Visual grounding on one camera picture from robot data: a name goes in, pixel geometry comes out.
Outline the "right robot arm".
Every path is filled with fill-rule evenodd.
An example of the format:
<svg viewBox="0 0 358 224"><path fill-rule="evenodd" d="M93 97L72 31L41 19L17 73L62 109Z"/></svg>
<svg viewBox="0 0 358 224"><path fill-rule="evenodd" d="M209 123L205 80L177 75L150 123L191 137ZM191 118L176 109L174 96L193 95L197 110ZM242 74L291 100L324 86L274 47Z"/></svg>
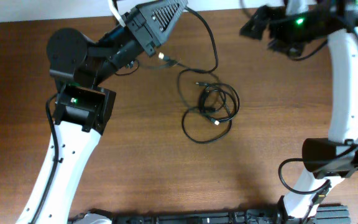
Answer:
<svg viewBox="0 0 358 224"><path fill-rule="evenodd" d="M324 39L333 71L333 107L326 138L308 138L302 146L303 172L275 208L245 213L246 223L349 223L343 205L324 205L332 189L358 171L358 1L285 1L284 8L259 7L240 35L261 39L269 49L302 61L306 44Z"/></svg>

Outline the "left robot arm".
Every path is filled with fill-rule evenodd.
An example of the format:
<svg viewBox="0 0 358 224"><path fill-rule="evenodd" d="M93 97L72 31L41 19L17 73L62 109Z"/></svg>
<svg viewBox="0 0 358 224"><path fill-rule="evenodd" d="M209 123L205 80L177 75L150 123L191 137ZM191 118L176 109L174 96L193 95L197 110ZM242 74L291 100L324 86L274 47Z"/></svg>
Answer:
<svg viewBox="0 0 358 224"><path fill-rule="evenodd" d="M93 41L73 28L52 34L49 73L57 92L47 109L51 137L19 223L66 223L86 163L111 117L116 93L102 82L169 38L186 1L151 1L118 14L118 25Z"/></svg>

